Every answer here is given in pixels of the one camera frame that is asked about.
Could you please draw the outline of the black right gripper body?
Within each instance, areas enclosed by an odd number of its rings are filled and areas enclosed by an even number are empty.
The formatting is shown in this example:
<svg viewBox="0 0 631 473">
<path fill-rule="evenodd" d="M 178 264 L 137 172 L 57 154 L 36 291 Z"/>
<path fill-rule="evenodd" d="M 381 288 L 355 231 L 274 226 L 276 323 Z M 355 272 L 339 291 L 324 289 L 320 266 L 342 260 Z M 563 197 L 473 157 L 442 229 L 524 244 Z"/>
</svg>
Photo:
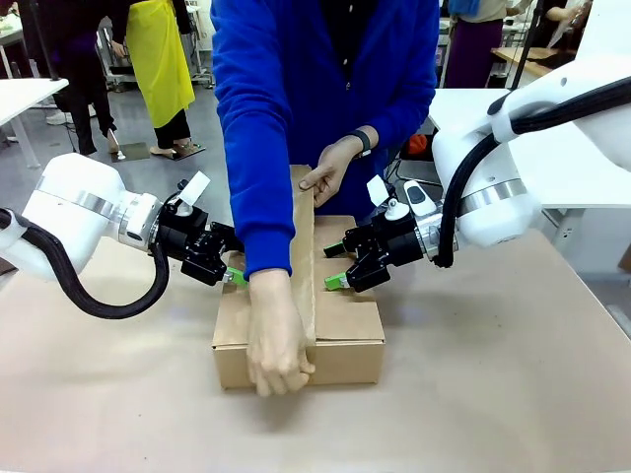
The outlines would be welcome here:
<svg viewBox="0 0 631 473">
<path fill-rule="evenodd" d="M 373 217 L 370 224 L 348 230 L 344 248 L 355 254 L 355 262 L 346 271 L 348 285 L 357 293 L 367 291 L 390 280 L 389 265 L 399 267 L 422 259 L 417 231 L 411 214 L 389 221 L 386 213 Z"/>
</svg>

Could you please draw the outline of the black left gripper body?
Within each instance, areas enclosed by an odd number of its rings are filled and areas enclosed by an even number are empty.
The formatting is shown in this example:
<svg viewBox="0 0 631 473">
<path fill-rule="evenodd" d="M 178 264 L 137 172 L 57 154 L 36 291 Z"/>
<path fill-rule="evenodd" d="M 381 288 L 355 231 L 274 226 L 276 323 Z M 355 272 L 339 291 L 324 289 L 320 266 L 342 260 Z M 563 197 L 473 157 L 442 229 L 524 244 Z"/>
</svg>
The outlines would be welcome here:
<svg viewBox="0 0 631 473">
<path fill-rule="evenodd" d="M 215 286 L 228 267 L 223 255 L 243 252 L 244 246 L 233 227 L 207 219 L 198 207 L 170 198 L 158 217 L 158 237 L 167 256 L 181 262 L 182 274 Z"/>
</svg>

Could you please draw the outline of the person's right hand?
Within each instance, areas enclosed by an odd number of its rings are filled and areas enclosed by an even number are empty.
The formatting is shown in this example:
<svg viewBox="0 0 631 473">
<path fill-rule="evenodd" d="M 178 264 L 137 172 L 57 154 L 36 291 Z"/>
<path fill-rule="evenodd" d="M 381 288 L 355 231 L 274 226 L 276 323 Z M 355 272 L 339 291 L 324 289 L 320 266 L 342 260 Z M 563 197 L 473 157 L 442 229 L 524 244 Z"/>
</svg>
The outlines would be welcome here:
<svg viewBox="0 0 631 473">
<path fill-rule="evenodd" d="M 307 385 L 315 367 L 307 357 L 307 338 L 283 269 L 250 275 L 250 313 L 246 349 L 248 376 L 260 396 L 285 395 Z"/>
</svg>

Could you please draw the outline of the person's left hand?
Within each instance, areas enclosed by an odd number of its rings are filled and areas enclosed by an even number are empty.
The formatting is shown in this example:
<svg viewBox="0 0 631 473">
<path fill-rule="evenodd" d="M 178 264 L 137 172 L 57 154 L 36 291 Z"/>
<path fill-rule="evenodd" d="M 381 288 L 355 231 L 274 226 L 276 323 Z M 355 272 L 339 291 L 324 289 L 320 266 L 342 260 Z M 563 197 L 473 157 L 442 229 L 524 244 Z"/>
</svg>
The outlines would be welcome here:
<svg viewBox="0 0 631 473">
<path fill-rule="evenodd" d="M 317 166 L 299 182 L 302 191 L 313 192 L 316 208 L 337 194 L 350 163 L 362 151 L 363 142 L 354 135 L 347 135 L 322 151 Z"/>
</svg>

